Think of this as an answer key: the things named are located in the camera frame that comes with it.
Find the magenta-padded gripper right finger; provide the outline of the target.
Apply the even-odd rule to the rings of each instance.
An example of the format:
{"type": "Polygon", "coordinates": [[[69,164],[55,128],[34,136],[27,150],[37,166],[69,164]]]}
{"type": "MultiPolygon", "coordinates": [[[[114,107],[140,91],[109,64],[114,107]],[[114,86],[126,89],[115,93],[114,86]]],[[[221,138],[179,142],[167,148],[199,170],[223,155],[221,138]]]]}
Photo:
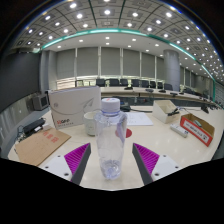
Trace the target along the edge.
{"type": "Polygon", "coordinates": [[[132,153],[145,185],[181,169],[181,167],[168,155],[159,155],[137,143],[133,144],[132,153]]]}

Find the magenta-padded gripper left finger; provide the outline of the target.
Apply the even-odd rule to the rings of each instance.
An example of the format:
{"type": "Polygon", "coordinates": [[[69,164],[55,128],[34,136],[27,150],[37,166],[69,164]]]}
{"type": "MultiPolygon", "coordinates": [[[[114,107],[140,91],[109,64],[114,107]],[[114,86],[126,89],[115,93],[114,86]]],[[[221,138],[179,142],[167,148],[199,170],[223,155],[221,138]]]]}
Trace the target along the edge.
{"type": "Polygon", "coordinates": [[[66,155],[58,155],[54,157],[44,165],[42,169],[79,185],[90,154],[91,144],[87,143],[79,146],[66,155]]]}

